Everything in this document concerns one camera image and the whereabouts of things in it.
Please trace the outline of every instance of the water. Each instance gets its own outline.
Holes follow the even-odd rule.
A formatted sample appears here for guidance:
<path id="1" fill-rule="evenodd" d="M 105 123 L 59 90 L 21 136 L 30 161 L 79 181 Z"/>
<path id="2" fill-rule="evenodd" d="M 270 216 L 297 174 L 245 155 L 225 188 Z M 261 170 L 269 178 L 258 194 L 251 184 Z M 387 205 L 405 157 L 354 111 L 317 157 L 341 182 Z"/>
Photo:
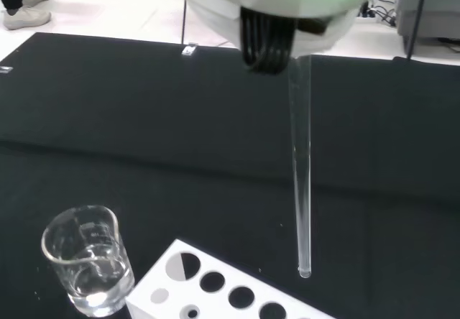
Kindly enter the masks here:
<path id="1" fill-rule="evenodd" d="M 90 317 L 105 317 L 120 310 L 134 286 L 134 275 L 126 252 L 108 244 L 90 245 L 76 259 L 97 260 L 82 263 L 69 277 L 69 298 L 79 311 Z"/>

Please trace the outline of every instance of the glass beaker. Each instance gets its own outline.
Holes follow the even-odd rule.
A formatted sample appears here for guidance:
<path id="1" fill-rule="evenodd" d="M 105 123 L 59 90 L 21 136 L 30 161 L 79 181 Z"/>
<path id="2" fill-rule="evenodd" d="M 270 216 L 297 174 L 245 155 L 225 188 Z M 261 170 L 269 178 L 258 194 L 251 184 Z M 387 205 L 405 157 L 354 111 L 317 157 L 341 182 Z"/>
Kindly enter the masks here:
<path id="1" fill-rule="evenodd" d="M 134 275 L 111 210 L 88 205 L 61 213 L 43 232 L 42 250 L 80 312 L 104 317 L 124 306 Z"/>

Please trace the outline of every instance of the white floor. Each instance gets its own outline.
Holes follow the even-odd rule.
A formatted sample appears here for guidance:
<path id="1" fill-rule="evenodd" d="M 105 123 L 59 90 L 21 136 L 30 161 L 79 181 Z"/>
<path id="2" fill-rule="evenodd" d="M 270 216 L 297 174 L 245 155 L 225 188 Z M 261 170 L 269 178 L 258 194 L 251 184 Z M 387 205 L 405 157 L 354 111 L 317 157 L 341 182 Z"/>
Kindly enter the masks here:
<path id="1" fill-rule="evenodd" d="M 184 0 L 52 0 L 40 8 L 53 13 L 42 27 L 9 32 L 0 26 L 0 60 L 20 46 L 34 32 L 118 37 L 132 40 L 180 42 Z M 205 46 L 233 47 L 199 21 L 188 10 L 185 42 Z M 396 30 L 374 22 L 359 22 L 327 55 L 391 59 L 403 56 L 403 44 Z M 442 47 L 418 50 L 418 59 L 459 64 L 458 55 Z"/>
<path id="2" fill-rule="evenodd" d="M 0 60 L 34 32 L 119 37 L 133 40 L 180 42 L 184 0 L 52 0 L 51 23 L 10 32 L 0 27 Z M 212 32 L 188 11 L 186 42 L 215 46 L 226 40 Z"/>

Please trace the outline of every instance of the white robot head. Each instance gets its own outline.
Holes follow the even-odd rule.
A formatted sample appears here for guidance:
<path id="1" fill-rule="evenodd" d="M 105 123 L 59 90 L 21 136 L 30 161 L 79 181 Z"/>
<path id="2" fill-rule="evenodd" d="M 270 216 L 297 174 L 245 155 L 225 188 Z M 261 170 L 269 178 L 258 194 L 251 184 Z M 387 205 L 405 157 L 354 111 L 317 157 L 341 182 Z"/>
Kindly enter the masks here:
<path id="1" fill-rule="evenodd" d="M 363 1 L 187 0 L 204 23 L 241 49 L 250 68 L 268 73 L 280 72 L 290 56 L 332 47 Z"/>

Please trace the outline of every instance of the gray machine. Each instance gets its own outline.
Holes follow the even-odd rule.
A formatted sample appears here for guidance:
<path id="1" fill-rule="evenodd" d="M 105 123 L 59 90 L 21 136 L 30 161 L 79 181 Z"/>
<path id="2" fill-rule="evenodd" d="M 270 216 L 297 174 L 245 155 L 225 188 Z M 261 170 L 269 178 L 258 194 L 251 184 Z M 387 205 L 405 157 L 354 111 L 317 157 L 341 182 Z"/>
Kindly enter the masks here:
<path id="1" fill-rule="evenodd" d="M 398 0 L 397 32 L 409 37 L 419 0 Z M 460 0 L 425 0 L 418 37 L 460 39 Z"/>

